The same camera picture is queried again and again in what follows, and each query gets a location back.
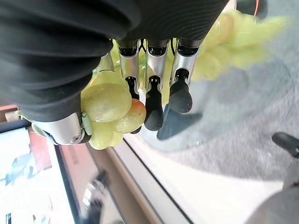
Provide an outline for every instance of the black fingertip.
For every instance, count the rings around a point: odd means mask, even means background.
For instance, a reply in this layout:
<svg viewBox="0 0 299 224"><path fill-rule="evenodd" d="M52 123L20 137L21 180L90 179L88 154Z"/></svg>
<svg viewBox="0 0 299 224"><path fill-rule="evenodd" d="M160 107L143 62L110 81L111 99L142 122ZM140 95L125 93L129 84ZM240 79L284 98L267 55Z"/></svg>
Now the black fingertip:
<svg viewBox="0 0 299 224"><path fill-rule="evenodd" d="M187 113L192 108L192 97L189 87L183 79L179 79L170 88L169 107L177 113Z"/></svg>
<svg viewBox="0 0 299 224"><path fill-rule="evenodd" d="M140 130L141 130L141 126L137 128L135 131L132 131L131 134L137 134L140 132Z"/></svg>

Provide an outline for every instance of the black sleeve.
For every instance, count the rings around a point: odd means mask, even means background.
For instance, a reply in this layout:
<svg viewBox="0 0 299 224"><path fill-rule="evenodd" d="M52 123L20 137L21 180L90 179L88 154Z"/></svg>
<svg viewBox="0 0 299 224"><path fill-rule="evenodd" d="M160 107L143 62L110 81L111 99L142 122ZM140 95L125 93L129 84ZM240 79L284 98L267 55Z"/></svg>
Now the black sleeve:
<svg viewBox="0 0 299 224"><path fill-rule="evenodd" d="M110 38L139 22L132 0L0 0L0 98L37 121L72 114Z"/></svg>

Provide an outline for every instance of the red-tinged grape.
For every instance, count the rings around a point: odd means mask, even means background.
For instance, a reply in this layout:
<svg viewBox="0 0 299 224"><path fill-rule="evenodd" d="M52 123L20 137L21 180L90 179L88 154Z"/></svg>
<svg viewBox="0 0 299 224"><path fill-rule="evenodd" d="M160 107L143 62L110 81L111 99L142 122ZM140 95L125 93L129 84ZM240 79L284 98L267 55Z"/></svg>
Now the red-tinged grape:
<svg viewBox="0 0 299 224"><path fill-rule="evenodd" d="M139 128L145 120L145 106L137 99L132 99L129 112L122 118L110 123L113 131L118 133L130 133Z"/></svg>

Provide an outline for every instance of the bunch of grapes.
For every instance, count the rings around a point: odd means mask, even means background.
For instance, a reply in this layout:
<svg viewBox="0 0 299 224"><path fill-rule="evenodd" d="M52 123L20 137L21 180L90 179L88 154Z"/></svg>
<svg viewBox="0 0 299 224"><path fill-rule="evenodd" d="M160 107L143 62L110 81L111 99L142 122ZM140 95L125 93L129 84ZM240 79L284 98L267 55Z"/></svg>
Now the bunch of grapes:
<svg viewBox="0 0 299 224"><path fill-rule="evenodd" d="M145 120L142 102L132 99L120 72L101 71L81 92L81 110L88 115L90 145L104 149L121 142L123 134L138 129Z"/></svg>

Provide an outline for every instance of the cable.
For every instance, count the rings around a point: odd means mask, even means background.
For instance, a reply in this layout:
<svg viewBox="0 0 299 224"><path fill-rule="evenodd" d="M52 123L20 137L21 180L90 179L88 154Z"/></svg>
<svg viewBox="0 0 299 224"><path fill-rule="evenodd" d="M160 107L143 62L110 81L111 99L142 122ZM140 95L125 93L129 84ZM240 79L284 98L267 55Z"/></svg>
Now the cable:
<svg viewBox="0 0 299 224"><path fill-rule="evenodd" d="M143 49L144 52L146 53L146 49L145 49L143 43L144 43L144 39L140 39L140 46L139 46L139 49L138 49L138 50L140 51L141 49Z"/></svg>
<svg viewBox="0 0 299 224"><path fill-rule="evenodd" d="M254 16L257 14L258 5L259 5L259 0L256 0L256 9L254 11Z"/></svg>
<svg viewBox="0 0 299 224"><path fill-rule="evenodd" d="M173 47L173 38L170 40L170 44L171 44L172 54L173 54L173 56L174 56L175 53L176 53L176 51L174 50L174 47Z"/></svg>

